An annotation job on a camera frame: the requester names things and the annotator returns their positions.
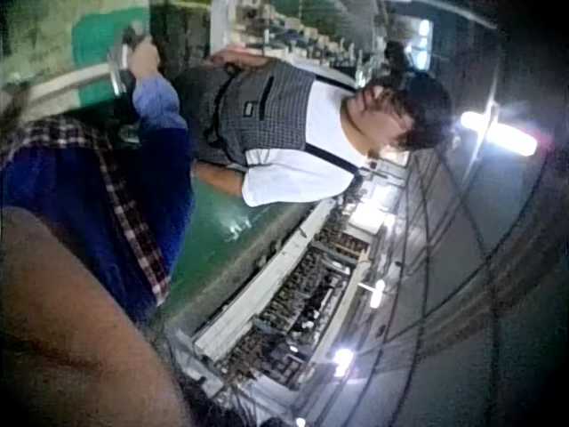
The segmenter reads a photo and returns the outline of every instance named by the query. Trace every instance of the dark hair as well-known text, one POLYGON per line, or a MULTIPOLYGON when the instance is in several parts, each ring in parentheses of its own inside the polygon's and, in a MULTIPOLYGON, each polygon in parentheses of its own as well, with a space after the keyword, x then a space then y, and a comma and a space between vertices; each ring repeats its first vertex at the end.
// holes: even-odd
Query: dark hair
POLYGON ((429 149, 453 137, 453 104, 446 89, 428 73, 408 71, 383 77, 378 85, 396 91, 398 104, 414 121, 401 147, 429 149))

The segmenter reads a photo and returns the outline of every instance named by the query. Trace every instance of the blue sweater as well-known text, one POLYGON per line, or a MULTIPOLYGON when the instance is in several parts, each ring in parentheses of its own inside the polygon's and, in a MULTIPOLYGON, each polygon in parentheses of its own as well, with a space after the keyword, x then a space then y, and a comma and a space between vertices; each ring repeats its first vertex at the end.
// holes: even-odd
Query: blue sweater
MULTIPOLYGON (((163 78, 139 82, 133 103, 142 144, 119 152, 119 165, 172 273, 193 206, 192 142, 178 114, 176 92, 163 78)), ((133 321, 152 315, 155 297, 116 222, 99 161, 90 150, 21 149, 4 169, 2 184, 3 205, 41 218, 133 321)))

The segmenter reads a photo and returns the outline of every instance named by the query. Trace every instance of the white t-shirt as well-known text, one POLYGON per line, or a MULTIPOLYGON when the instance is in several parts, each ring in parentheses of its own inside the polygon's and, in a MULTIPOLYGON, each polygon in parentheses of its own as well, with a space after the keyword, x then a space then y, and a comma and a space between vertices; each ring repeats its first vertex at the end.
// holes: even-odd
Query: white t-shirt
MULTIPOLYGON (((316 81, 311 89, 306 141, 361 167, 366 156, 348 141, 341 127, 341 102, 350 93, 316 81)), ((354 175, 297 149, 251 149, 245 152, 249 170, 243 199, 249 206, 273 202, 313 202, 336 196, 354 175)))

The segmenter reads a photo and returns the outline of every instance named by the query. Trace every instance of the gray checkered apron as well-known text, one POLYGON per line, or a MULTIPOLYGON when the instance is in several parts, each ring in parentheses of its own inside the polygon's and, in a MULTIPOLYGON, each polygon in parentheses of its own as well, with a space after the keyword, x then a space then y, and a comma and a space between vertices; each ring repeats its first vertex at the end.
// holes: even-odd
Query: gray checkered apron
POLYGON ((280 60, 254 69, 202 66, 185 71, 173 84, 181 114, 194 127, 196 157, 247 166, 250 149, 297 149, 355 174, 355 165, 306 142, 316 79, 341 85, 280 60))
POLYGON ((136 202, 128 194, 107 136, 67 117, 37 120, 14 131, 7 142, 0 146, 0 171, 12 162, 19 150, 34 147, 90 149, 98 158, 116 220, 149 282, 156 305, 160 305, 170 290, 170 274, 150 228, 140 215, 136 202))

